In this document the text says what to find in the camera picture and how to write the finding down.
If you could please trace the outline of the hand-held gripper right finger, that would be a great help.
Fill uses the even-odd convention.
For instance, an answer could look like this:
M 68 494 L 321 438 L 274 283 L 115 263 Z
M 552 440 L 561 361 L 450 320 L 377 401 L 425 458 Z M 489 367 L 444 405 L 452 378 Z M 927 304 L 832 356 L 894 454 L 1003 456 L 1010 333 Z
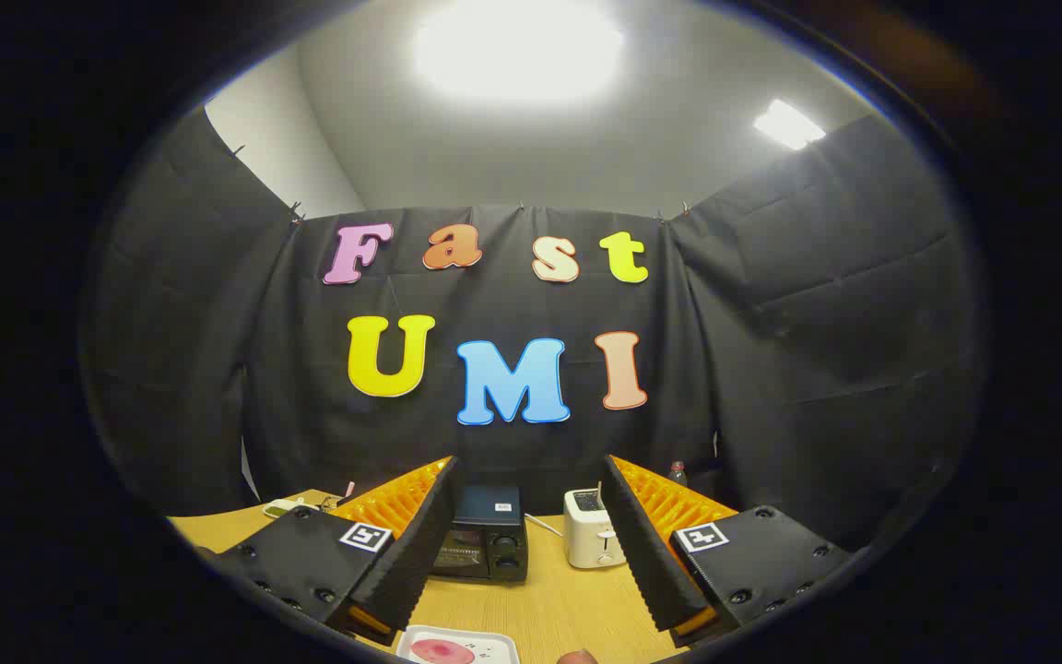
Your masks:
M 607 456 L 599 500 L 657 630 L 695 647 L 796 605 L 852 554 L 770 505 L 735 510 Z

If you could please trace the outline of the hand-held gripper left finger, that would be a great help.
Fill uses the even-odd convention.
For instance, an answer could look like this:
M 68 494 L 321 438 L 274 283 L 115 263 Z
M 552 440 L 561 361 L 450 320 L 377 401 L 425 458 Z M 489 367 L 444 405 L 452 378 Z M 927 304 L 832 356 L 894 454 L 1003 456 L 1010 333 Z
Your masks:
M 333 510 L 301 504 L 209 564 L 258 600 L 390 646 L 453 524 L 458 458 L 389 480 Z

